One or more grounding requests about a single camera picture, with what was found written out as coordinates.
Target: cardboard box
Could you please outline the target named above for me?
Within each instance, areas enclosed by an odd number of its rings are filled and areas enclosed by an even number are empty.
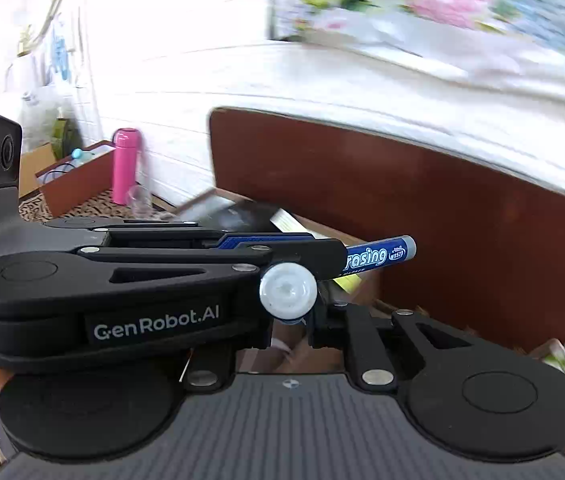
[[[85,151],[87,152],[104,144],[113,146],[108,140],[101,140],[91,146],[87,146]],[[71,156],[66,156],[55,164],[51,164],[44,168],[44,170],[36,173],[36,179],[71,160]],[[55,217],[63,215],[91,197],[111,188],[113,171],[114,150],[70,170],[46,184],[42,184],[40,190],[44,195],[49,211]]]
[[[248,197],[213,188],[173,209],[182,220],[194,220],[196,215],[209,214],[214,208],[222,209],[231,202],[249,200]],[[357,245],[364,241],[310,219],[294,215],[308,230],[329,238],[337,238],[345,245]],[[351,293],[338,289],[336,300],[345,300],[361,305],[371,305],[379,293],[379,270],[361,274],[361,281]],[[380,312],[374,315],[383,316]],[[238,352],[236,370],[251,373],[326,373],[344,370],[343,354],[333,348],[315,349],[309,346],[302,324],[287,325],[274,321],[272,346],[266,350],[247,349]]]
[[[18,197],[22,198],[40,187],[36,173],[56,162],[51,144],[47,143],[20,156]]]

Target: metal screw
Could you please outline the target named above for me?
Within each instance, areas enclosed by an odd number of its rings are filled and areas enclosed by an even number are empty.
[[[192,370],[187,374],[187,381],[192,386],[204,388],[218,382],[218,376],[209,370]]]
[[[294,388],[297,388],[301,385],[300,381],[297,381],[296,379],[285,379],[282,382],[282,386],[284,386],[285,388],[289,388],[290,390],[293,390]]]
[[[394,374],[387,370],[367,370],[363,373],[363,381],[370,386],[386,386],[394,380]]]
[[[231,268],[238,272],[251,272],[252,270],[258,270],[258,267],[252,264],[234,264]]]

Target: blue marker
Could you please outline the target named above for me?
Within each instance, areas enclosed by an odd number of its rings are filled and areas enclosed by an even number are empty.
[[[408,235],[351,246],[347,248],[347,264],[340,276],[399,264],[414,256],[416,242]]]

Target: gray rubber pad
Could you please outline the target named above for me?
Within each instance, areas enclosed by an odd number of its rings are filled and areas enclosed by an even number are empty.
[[[434,446],[393,398],[354,390],[344,375],[239,374],[227,390],[188,398],[124,458],[62,465],[19,454],[5,479],[565,480],[565,457],[475,462]]]

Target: cable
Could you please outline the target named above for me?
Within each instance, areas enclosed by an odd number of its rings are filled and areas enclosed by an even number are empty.
[[[70,170],[61,170],[60,168],[62,168],[63,166],[69,166],[71,169],[70,169]],[[62,173],[62,174],[65,174],[65,173],[69,173],[69,171],[75,170],[75,169],[76,169],[76,166],[74,166],[74,165],[71,164],[70,162],[63,162],[63,163],[62,163],[61,165],[59,165],[55,170],[48,171],[47,173],[45,173],[45,174],[42,176],[42,184],[43,184],[43,185],[47,184],[47,182],[48,182],[48,181],[47,181],[47,176],[50,175],[51,173]]]

